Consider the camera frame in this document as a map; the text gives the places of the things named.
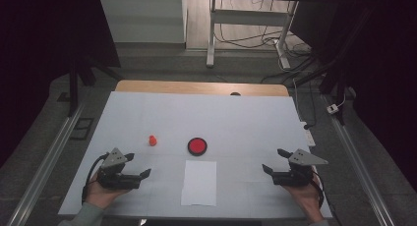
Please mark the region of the white cabinet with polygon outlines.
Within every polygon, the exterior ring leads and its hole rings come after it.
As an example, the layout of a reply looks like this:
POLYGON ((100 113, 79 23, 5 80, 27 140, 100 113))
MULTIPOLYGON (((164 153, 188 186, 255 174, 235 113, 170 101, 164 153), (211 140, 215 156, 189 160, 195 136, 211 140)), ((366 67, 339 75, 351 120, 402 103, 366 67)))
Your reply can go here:
POLYGON ((100 2, 115 42, 186 42, 186 0, 100 0, 100 2))

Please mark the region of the person's right hand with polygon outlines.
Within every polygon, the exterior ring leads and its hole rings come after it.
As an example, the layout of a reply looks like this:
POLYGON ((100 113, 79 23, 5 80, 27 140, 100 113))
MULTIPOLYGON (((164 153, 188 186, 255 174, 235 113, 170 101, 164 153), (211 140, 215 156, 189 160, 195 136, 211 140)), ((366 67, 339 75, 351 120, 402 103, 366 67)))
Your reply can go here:
POLYGON ((308 225, 326 220, 320 210, 319 192, 312 184, 304 187, 284 186, 284 189, 291 194, 292 198, 306 215, 308 225))

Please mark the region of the person's left hand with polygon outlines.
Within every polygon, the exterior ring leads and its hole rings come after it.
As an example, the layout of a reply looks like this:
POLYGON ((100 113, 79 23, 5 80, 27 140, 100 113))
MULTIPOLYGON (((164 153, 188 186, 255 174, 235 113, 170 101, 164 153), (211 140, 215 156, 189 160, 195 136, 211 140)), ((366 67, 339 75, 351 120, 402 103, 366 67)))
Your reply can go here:
POLYGON ((88 182, 85 202, 101 209, 108 208, 114 200, 129 192, 129 190, 105 189, 96 179, 97 174, 94 174, 88 182))

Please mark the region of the black metal stand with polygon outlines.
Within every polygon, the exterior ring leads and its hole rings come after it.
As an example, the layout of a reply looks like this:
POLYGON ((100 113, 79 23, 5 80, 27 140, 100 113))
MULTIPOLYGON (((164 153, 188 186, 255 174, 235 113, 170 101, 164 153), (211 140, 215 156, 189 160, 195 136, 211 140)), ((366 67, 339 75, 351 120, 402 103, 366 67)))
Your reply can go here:
POLYGON ((77 108, 79 107, 79 96, 78 96, 78 80, 86 86, 93 86, 96 82, 96 77, 93 74, 92 69, 97 68, 110 78, 120 82, 123 77, 114 72, 109 67, 95 60, 91 56, 79 57, 73 61, 73 64, 69 71, 70 79, 70 110, 68 113, 69 117, 72 117, 77 108))

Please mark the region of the white paper sheet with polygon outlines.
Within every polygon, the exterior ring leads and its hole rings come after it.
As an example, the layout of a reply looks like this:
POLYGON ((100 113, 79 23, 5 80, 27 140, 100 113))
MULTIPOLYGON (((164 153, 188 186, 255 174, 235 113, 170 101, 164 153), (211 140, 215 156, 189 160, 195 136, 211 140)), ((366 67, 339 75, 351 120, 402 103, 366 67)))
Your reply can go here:
POLYGON ((214 161, 186 161, 181 204, 216 206, 214 161))

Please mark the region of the dark curtain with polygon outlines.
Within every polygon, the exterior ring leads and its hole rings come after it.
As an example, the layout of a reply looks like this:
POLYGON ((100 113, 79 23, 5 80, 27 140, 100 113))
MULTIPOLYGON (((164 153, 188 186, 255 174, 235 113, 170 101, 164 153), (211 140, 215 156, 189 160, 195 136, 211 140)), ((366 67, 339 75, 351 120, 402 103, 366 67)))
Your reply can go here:
POLYGON ((301 2, 291 30, 327 64, 366 6, 372 14, 321 91, 340 79, 354 89, 358 116, 417 191, 417 0, 301 2))
POLYGON ((0 0, 0 166, 72 68, 118 67, 100 0, 0 0))

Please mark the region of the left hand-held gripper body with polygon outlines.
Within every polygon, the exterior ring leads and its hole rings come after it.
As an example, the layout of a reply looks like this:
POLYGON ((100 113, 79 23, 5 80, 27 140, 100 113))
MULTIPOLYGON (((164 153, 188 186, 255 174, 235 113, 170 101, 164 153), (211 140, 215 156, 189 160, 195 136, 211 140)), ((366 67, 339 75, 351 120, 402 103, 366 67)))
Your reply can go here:
POLYGON ((98 169, 97 181, 109 190, 137 189, 142 180, 140 175, 122 173, 127 162, 125 154, 117 147, 113 148, 98 169))

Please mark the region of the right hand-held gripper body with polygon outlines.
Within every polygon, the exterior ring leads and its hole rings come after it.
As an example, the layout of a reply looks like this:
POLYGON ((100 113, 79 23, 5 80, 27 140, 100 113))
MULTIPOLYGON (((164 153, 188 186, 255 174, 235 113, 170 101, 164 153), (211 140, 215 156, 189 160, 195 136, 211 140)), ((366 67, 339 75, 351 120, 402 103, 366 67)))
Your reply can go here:
POLYGON ((304 187, 313 180, 313 165, 328 164, 324 160, 308 151, 297 149, 286 158, 289 164, 287 172, 274 172, 272 181, 275 185, 288 187, 304 187))

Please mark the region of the white power strip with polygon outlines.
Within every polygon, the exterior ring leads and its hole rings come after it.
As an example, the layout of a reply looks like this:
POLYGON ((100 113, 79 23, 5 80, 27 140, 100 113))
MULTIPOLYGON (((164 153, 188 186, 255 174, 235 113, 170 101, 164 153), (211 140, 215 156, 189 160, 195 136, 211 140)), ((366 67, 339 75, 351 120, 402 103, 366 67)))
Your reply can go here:
POLYGON ((306 122, 301 122, 301 126, 305 132, 306 142, 309 147, 313 147, 316 145, 312 133, 309 130, 309 126, 306 122))

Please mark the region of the white metal desk frame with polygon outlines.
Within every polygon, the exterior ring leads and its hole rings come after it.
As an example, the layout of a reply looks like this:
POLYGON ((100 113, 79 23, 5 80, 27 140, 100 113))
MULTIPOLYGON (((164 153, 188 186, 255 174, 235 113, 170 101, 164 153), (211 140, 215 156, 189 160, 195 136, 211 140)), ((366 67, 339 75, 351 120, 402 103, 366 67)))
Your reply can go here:
POLYGON ((283 69, 289 69, 290 64, 284 51, 284 42, 290 30, 293 17, 295 16, 298 2, 290 1, 288 10, 283 12, 256 12, 243 10, 220 10, 216 9, 216 0, 209 3, 209 35, 207 67, 214 65, 214 29, 216 25, 242 25, 242 26, 266 26, 282 27, 279 39, 274 41, 274 47, 278 54, 278 62, 283 69))

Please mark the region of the aluminium floor rail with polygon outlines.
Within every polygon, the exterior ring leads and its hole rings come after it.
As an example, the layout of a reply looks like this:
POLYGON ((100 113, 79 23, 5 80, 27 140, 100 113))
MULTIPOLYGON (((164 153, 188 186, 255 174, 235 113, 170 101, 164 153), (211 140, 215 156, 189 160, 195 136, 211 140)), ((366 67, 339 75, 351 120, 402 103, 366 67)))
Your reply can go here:
POLYGON ((25 226, 84 108, 80 104, 65 119, 6 226, 25 226))
POLYGON ((395 226, 394 220, 387 208, 387 204, 374 183, 365 162, 353 142, 353 139, 350 137, 345 126, 338 121, 335 115, 330 114, 329 116, 380 225, 395 226))

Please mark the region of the large white table cover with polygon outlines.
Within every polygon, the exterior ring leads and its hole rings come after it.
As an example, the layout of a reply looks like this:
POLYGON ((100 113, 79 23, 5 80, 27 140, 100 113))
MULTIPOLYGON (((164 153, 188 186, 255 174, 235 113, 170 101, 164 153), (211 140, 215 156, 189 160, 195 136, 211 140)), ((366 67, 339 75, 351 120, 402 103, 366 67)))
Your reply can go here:
POLYGON ((78 213, 92 163, 115 147, 135 153, 125 173, 151 172, 138 189, 111 204, 107 210, 111 216, 284 219, 303 215, 262 167, 285 172, 288 162, 277 150, 308 147, 290 97, 112 92, 60 214, 78 213), (149 136, 156 137, 155 146, 149 145, 149 136), (189 153, 187 144, 193 138, 207 142, 203 155, 189 153), (187 160, 216 163, 216 206, 181 204, 187 160))

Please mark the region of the round red ink pad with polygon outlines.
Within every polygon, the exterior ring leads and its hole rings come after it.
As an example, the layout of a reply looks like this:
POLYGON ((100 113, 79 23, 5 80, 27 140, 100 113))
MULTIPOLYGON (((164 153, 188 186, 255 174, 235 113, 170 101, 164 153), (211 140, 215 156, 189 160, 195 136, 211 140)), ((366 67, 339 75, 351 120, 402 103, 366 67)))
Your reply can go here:
POLYGON ((208 144, 202 138, 193 138, 188 142, 187 148, 193 156, 201 156, 207 151, 208 144))

